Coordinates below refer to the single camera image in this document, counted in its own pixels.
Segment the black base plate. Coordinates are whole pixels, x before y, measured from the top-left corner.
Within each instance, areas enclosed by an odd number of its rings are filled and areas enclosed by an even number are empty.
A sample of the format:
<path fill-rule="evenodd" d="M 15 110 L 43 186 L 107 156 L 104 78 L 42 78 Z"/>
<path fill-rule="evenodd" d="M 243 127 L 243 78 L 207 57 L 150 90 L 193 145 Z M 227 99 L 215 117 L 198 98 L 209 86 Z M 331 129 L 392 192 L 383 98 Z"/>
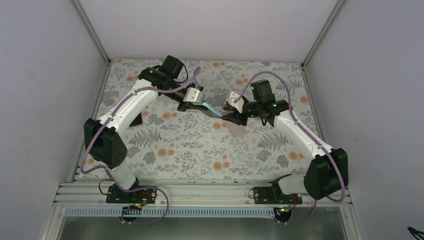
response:
<path fill-rule="evenodd" d="M 293 205 L 302 204 L 302 197 L 296 193 L 284 194 L 279 187 L 257 186 L 253 189 L 256 205 Z"/>
<path fill-rule="evenodd" d="M 108 204 L 154 204 L 156 201 L 157 190 L 142 188 L 135 192 L 125 192 L 116 185 L 108 188 L 105 202 Z"/>

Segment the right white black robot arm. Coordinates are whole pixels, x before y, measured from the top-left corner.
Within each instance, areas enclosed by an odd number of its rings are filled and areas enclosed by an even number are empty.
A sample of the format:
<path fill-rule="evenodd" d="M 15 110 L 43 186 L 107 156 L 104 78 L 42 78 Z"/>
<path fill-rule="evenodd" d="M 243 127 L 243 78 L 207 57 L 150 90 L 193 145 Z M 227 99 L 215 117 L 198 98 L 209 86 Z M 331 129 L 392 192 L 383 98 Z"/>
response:
<path fill-rule="evenodd" d="M 282 204 L 292 194 L 307 194 L 314 200 L 320 200 L 341 191 L 336 202 L 342 202 L 349 183 L 346 151 L 333 148 L 305 127 L 287 101 L 276 100 L 268 80 L 256 81 L 250 87 L 253 101 L 235 92 L 227 95 L 224 110 L 229 113 L 222 117 L 223 120 L 246 126 L 248 118 L 260 118 L 263 125 L 270 124 L 281 131 L 304 158 L 310 160 L 305 174 L 290 173 L 272 181 L 272 200 Z"/>

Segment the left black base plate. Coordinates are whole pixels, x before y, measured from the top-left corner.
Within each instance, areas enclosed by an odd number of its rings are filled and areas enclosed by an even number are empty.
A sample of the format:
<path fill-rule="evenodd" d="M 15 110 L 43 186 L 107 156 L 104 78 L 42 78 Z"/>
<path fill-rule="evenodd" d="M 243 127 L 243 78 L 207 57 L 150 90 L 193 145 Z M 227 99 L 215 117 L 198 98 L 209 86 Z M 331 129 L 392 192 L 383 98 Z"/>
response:
<path fill-rule="evenodd" d="M 157 190 L 142 188 L 135 192 L 125 192 L 116 185 L 108 188 L 105 202 L 108 204 L 154 204 L 156 201 Z"/>

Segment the aluminium rail frame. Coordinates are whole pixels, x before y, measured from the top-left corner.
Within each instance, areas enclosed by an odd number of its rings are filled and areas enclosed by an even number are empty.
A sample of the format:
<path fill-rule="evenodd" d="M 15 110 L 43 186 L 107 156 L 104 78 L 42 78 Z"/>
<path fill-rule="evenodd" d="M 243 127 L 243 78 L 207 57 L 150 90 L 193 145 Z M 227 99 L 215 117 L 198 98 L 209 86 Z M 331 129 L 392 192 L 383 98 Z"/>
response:
<path fill-rule="evenodd" d="M 302 68 L 302 77 L 309 97 L 309 85 L 306 79 L 306 68 L 303 57 L 292 57 L 283 54 L 275 60 L 266 61 L 264 58 L 257 60 L 253 57 L 196 57 L 189 56 L 184 59 L 195 61 L 229 61 L 229 62 L 270 62 L 270 63 L 299 63 Z M 320 132 L 319 123 L 315 116 L 315 109 L 310 102 L 316 131 Z M 207 179 L 141 179 L 142 184 L 157 185 L 158 192 L 155 203 L 150 203 L 143 209 L 145 216 L 159 218 L 166 214 L 169 217 L 188 216 L 194 217 L 236 217 L 236 216 L 263 216 L 271 215 L 275 204 L 255 204 L 254 187 L 267 187 L 272 179 L 254 180 L 207 180 Z"/>

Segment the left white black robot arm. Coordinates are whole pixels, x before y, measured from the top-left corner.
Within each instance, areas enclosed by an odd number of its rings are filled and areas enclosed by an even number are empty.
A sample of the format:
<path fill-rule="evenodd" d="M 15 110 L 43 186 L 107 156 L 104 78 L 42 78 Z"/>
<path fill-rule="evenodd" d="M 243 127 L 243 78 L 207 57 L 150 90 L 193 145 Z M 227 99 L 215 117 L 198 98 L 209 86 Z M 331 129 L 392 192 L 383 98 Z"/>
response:
<path fill-rule="evenodd" d="M 198 66 L 191 78 L 183 83 L 176 82 L 184 66 L 169 55 L 161 65 L 145 68 L 131 90 L 108 113 L 99 119 L 89 118 L 84 123 L 82 174 L 105 170 L 124 201 L 131 203 L 139 197 L 138 179 L 126 162 L 128 149 L 122 139 L 123 132 L 134 122 L 141 123 L 142 110 L 160 95 L 183 102 L 189 86 L 201 71 Z"/>

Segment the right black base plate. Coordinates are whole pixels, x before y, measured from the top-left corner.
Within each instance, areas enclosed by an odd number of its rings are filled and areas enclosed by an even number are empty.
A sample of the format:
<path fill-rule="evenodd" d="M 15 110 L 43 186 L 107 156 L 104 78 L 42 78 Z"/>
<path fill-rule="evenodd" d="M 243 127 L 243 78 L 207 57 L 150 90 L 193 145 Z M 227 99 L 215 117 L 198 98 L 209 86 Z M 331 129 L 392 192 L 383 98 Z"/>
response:
<path fill-rule="evenodd" d="M 279 187 L 257 186 L 253 189 L 256 205 L 293 205 L 302 204 L 302 197 L 296 193 L 284 194 Z"/>

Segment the floral patterned table mat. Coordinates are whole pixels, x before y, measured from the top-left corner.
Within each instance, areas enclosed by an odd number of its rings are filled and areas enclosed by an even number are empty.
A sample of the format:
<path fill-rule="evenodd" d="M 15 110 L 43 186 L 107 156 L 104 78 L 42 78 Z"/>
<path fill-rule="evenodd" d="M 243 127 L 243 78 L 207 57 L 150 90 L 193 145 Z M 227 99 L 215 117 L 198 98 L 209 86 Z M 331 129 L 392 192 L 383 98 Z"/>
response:
<path fill-rule="evenodd" d="M 291 98 L 306 127 L 317 129 L 299 63 L 185 60 L 184 64 L 178 79 L 200 67 L 197 82 L 206 102 L 218 111 L 228 92 L 241 93 L 250 78 L 262 78 L 270 82 L 277 100 Z M 142 110 L 143 124 L 123 132 L 126 161 L 138 178 L 271 180 L 306 173 L 310 161 L 280 130 L 263 125 L 258 117 L 248 120 L 246 134 L 233 138 L 224 121 L 197 110 L 177 111 L 177 105 L 159 96 Z"/>

